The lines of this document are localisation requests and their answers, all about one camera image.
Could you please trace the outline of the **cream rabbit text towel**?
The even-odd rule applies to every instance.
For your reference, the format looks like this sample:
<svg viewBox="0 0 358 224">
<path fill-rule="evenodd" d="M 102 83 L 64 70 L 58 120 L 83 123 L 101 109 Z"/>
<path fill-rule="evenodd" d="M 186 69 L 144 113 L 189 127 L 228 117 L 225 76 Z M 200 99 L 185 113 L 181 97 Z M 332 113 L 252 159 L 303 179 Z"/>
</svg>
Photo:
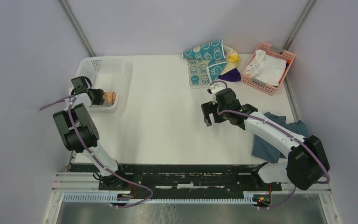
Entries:
<svg viewBox="0 0 358 224">
<path fill-rule="evenodd" d="M 103 106 L 110 107 L 115 104 L 117 94 L 115 92 L 105 92 L 102 95 Z"/>
</svg>

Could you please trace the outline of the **white plastic basket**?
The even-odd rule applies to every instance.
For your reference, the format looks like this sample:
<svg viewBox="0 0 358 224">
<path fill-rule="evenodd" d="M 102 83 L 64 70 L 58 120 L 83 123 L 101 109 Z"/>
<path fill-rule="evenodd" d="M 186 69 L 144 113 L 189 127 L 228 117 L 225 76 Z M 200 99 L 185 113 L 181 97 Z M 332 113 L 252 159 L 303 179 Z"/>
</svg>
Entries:
<svg viewBox="0 0 358 224">
<path fill-rule="evenodd" d="M 116 112 L 126 104 L 133 63 L 120 56 L 88 57 L 80 62 L 76 76 L 85 76 L 91 80 L 94 89 L 115 92 L 116 100 L 112 106 L 93 105 L 90 113 Z"/>
</svg>

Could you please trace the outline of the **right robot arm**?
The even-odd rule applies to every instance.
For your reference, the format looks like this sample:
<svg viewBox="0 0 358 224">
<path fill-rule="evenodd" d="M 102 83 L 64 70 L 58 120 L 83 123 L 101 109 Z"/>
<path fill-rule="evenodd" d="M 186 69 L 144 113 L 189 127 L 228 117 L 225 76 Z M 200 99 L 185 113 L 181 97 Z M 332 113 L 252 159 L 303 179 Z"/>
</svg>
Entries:
<svg viewBox="0 0 358 224">
<path fill-rule="evenodd" d="M 330 165 L 321 140 L 311 135 L 305 137 L 273 122 L 250 104 L 242 105 L 235 92 L 218 84 L 207 88 L 212 100 L 201 105 L 204 122 L 229 121 L 244 131 L 252 133 L 278 149 L 286 162 L 265 162 L 252 172 L 250 183 L 255 190 L 265 189 L 269 183 L 290 182 L 301 190 L 313 184 L 330 183 Z"/>
</svg>

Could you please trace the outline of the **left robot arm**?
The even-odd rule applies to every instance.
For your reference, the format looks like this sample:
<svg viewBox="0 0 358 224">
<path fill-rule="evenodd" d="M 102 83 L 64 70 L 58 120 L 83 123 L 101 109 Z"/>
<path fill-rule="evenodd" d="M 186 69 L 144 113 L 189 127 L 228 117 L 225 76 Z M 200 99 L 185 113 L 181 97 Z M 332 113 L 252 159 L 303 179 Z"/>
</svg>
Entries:
<svg viewBox="0 0 358 224">
<path fill-rule="evenodd" d="M 84 76 L 71 82 L 71 94 L 64 97 L 69 104 L 53 114 L 60 138 L 67 150 L 82 154 L 97 167 L 98 172 L 93 175 L 96 180 L 108 188 L 122 190 L 128 184 L 128 177 L 99 143 L 99 132 L 88 112 L 92 106 L 113 106 L 116 93 L 93 89 L 91 80 Z"/>
</svg>

